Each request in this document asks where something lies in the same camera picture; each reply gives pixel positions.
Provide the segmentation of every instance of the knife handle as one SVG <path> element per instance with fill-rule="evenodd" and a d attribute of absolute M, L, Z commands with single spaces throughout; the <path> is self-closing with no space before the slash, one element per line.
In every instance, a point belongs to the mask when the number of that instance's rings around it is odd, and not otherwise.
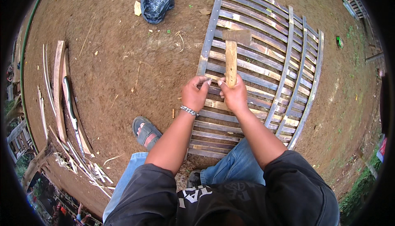
<path fill-rule="evenodd" d="M 72 120 L 72 124 L 73 124 L 73 128 L 74 130 L 77 130 L 77 118 L 76 115 L 74 114 L 74 110 L 73 110 L 73 104 L 72 104 L 72 97 L 71 97 L 71 92 L 70 92 L 70 85 L 69 85 L 69 81 L 67 79 L 67 76 L 65 76 L 63 78 L 63 83 L 66 85 L 66 89 L 67 89 L 67 98 L 66 98 L 66 103 L 67 103 L 67 107 L 69 108 L 69 112 L 70 112 L 70 117 Z"/>

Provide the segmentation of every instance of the gray sandal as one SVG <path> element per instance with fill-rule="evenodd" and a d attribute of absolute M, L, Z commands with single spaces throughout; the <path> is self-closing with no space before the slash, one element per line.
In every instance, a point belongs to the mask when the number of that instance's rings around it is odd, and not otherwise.
<path fill-rule="evenodd" d="M 137 136 L 137 132 L 142 123 L 144 123 L 144 126 L 141 128 L 141 132 Z M 137 116 L 133 120 L 131 128 L 133 130 L 133 134 L 137 137 L 137 142 L 140 145 L 145 146 L 148 151 L 150 151 L 152 147 L 154 147 L 155 143 L 162 136 L 162 133 L 154 126 L 154 124 L 143 116 Z M 153 138 L 149 143 L 144 144 L 148 136 L 150 136 L 151 134 L 155 134 L 155 138 Z"/>

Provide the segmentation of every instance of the wooden hammer handle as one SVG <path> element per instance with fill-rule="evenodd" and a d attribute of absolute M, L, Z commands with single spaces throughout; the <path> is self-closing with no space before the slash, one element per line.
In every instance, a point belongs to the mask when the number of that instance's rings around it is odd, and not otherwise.
<path fill-rule="evenodd" d="M 225 40 L 226 83 L 229 88 L 236 85 L 237 75 L 237 42 Z"/>

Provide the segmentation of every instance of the silver bracelet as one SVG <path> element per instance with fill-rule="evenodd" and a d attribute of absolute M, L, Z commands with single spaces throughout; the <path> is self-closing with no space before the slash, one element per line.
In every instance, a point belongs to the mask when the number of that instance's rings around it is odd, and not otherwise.
<path fill-rule="evenodd" d="M 181 105 L 180 109 L 181 110 L 185 110 L 186 112 L 188 112 L 191 115 L 198 115 L 198 112 L 196 112 L 194 110 L 191 110 L 190 108 L 188 108 L 188 107 L 186 107 L 184 105 Z"/>

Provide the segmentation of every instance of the hammer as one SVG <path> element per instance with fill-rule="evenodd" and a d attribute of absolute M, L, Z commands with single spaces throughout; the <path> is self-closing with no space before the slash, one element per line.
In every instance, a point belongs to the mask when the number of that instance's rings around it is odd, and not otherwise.
<path fill-rule="evenodd" d="M 249 46 L 251 32 L 250 30 L 223 31 L 222 40 L 225 40 L 226 83 L 233 88 L 236 85 L 237 75 L 237 42 Z"/>

